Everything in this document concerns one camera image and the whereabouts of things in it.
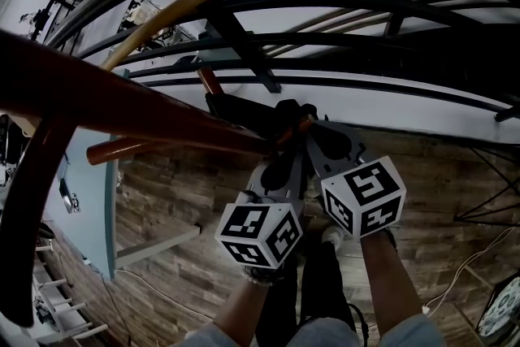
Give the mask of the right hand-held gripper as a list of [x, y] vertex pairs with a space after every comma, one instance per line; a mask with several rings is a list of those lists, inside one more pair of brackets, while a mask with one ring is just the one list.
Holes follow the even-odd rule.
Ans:
[[348, 133], [318, 122], [305, 144], [323, 210], [350, 236], [363, 238], [401, 217], [406, 187], [388, 156], [378, 158]]

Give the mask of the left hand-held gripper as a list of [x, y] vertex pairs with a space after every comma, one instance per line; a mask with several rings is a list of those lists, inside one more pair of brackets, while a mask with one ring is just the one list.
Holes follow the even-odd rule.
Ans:
[[215, 239], [239, 265], [277, 268], [302, 238], [302, 155], [285, 151], [259, 164], [226, 205]]

